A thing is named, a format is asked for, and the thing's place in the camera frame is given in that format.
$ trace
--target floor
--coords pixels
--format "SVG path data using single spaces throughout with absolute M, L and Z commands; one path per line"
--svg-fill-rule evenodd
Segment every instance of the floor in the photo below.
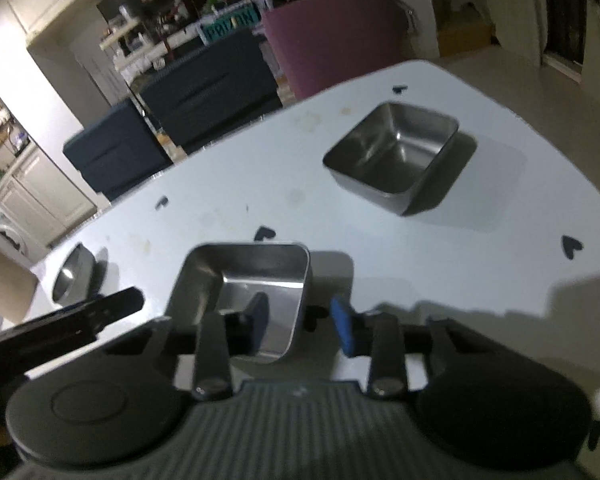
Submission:
M 437 64 L 513 110 L 600 190 L 600 104 L 576 82 L 498 46 Z

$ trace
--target metal screw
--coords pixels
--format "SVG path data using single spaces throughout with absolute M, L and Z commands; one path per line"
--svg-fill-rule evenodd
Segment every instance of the metal screw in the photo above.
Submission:
M 383 377 L 374 381 L 372 390 L 378 397 L 394 397 L 403 393 L 404 384 L 395 377 Z
M 215 397 L 229 389 L 229 383 L 220 377 L 211 377 L 200 381 L 200 384 L 196 386 L 196 393 L 203 397 L 203 399 L 209 399 Z

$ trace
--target ribbed rubber surface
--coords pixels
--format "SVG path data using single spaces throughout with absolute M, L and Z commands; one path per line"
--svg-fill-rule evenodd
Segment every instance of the ribbed rubber surface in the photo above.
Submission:
M 12 479 L 585 480 L 562 463 L 527 473 L 465 464 L 428 442 L 398 403 L 355 383 L 246 383 L 201 404 L 168 442 L 125 465 L 60 472 L 31 463 Z

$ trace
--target white table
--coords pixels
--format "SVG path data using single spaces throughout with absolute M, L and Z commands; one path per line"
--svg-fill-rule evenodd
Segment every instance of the white table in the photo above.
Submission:
M 322 166 L 324 153 L 387 100 L 455 116 L 464 144 L 475 142 L 440 204 L 403 218 L 340 189 Z M 155 210 L 163 196 L 168 206 Z M 143 311 L 108 327 L 105 340 L 164 312 L 193 247 L 251 240 L 261 225 L 309 247 L 319 286 L 346 285 L 352 272 L 356 309 L 388 302 L 409 319 L 453 316 L 567 374 L 600 414 L 599 192 L 511 111 L 423 61 L 332 88 L 146 184 L 39 264 L 29 318 L 55 307 L 56 273 L 78 241 L 107 251 L 104 293 L 136 285 L 146 297 Z M 584 244 L 572 261 L 563 235 Z M 286 364 L 242 370 L 364 381 L 368 360 L 336 354 L 328 322 L 320 323 Z

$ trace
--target washing machine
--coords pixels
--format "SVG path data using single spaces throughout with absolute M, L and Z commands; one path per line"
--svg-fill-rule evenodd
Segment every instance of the washing machine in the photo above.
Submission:
M 17 222 L 13 221 L 1 207 L 0 237 L 2 238 L 2 244 L 6 241 L 8 246 L 16 249 L 21 256 L 26 258 L 22 263 L 28 262 L 29 266 L 38 263 L 49 252 L 49 249 L 34 240 L 33 237 L 20 227 Z

